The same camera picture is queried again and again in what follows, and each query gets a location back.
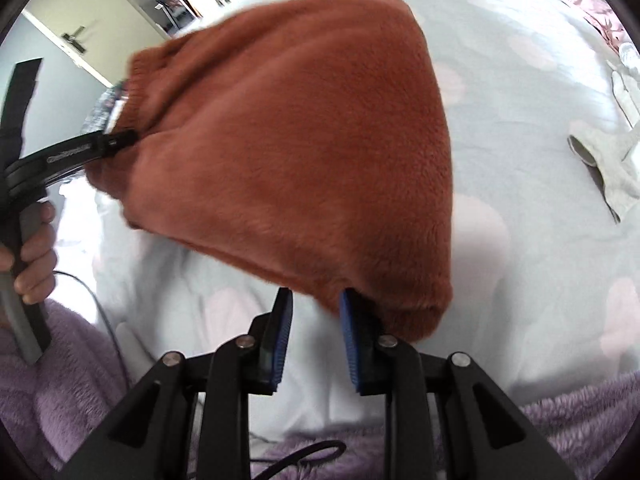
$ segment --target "bolt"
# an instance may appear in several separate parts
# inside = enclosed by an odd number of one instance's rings
[[[398,339],[389,334],[381,335],[378,338],[378,345],[382,348],[395,348],[398,346]]]
[[[175,366],[180,364],[180,361],[182,361],[182,356],[178,352],[167,352],[162,356],[162,363],[165,366]]]
[[[459,368],[466,368],[471,364],[471,357],[464,352],[456,352],[451,356],[451,362]]]
[[[252,348],[255,345],[255,337],[252,335],[241,335],[236,339],[236,346],[238,348]]]

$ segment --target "brown fleece garment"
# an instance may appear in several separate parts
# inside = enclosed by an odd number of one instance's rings
[[[451,299],[452,171],[422,31],[401,0],[254,7],[136,54],[87,167],[130,224],[338,311],[353,287],[389,332],[429,335]]]

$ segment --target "finger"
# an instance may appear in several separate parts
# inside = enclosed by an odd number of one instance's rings
[[[43,224],[36,234],[24,243],[20,250],[20,257],[25,263],[32,262],[52,250],[55,243],[55,230],[50,224]]]
[[[41,301],[46,300],[49,295],[53,292],[53,289],[56,288],[56,279],[53,274],[50,274],[49,277],[40,282],[38,285],[33,287],[27,294],[25,294],[22,298],[24,303],[26,304],[34,304],[40,303]]]
[[[9,249],[0,246],[0,272],[9,272],[14,266],[14,255]]]
[[[50,224],[56,217],[56,208],[51,202],[43,202],[40,208],[40,217],[45,224]]]
[[[15,279],[14,287],[18,294],[29,294],[32,288],[35,288],[47,277],[53,274],[56,268],[58,257],[54,251],[49,251],[43,257],[35,260],[29,267],[24,269]]]

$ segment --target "white bed sheet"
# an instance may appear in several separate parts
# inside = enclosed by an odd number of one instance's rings
[[[455,298],[418,347],[468,352],[516,402],[637,368],[640,213],[616,225],[566,142],[582,124],[628,131],[607,65],[619,59],[557,0],[405,1],[442,90],[456,191]],[[270,309],[276,286],[134,232],[97,201],[98,296],[153,357],[212,351]],[[383,414],[353,393],[337,320],[299,294],[283,383],[250,409],[268,438]]]

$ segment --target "beige door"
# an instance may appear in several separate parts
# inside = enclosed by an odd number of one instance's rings
[[[131,54],[168,39],[132,0],[31,0],[25,11],[79,65],[88,65],[110,84],[124,78]],[[75,36],[80,48],[61,39],[63,34],[73,36],[80,27],[84,30]]]

